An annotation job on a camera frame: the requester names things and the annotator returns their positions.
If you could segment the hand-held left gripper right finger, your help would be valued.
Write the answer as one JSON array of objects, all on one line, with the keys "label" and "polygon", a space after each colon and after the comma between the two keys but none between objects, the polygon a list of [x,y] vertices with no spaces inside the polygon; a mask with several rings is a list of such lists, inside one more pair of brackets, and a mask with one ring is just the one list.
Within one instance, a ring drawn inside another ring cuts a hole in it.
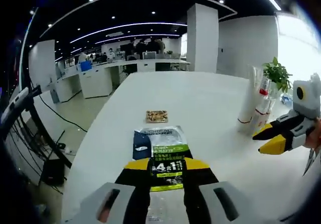
[{"label": "hand-held left gripper right finger", "polygon": [[184,205],[189,223],[258,223],[249,199],[227,181],[220,182],[203,161],[186,158]]}]

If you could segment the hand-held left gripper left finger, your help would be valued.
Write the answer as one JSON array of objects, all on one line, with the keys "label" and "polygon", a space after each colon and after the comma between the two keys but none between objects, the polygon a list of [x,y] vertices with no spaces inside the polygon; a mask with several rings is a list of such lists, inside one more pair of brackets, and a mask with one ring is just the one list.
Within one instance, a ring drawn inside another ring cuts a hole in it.
[{"label": "hand-held left gripper left finger", "polygon": [[145,223],[150,205],[149,159],[130,161],[114,183],[85,198],[75,223]]}]

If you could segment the person's right hand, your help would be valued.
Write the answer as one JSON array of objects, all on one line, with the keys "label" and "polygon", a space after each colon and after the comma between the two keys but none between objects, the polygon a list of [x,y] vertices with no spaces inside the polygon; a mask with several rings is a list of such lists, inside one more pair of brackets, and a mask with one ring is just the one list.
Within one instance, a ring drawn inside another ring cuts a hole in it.
[{"label": "person's right hand", "polygon": [[314,150],[320,147],[320,119],[315,120],[314,130],[306,137],[304,146]]}]

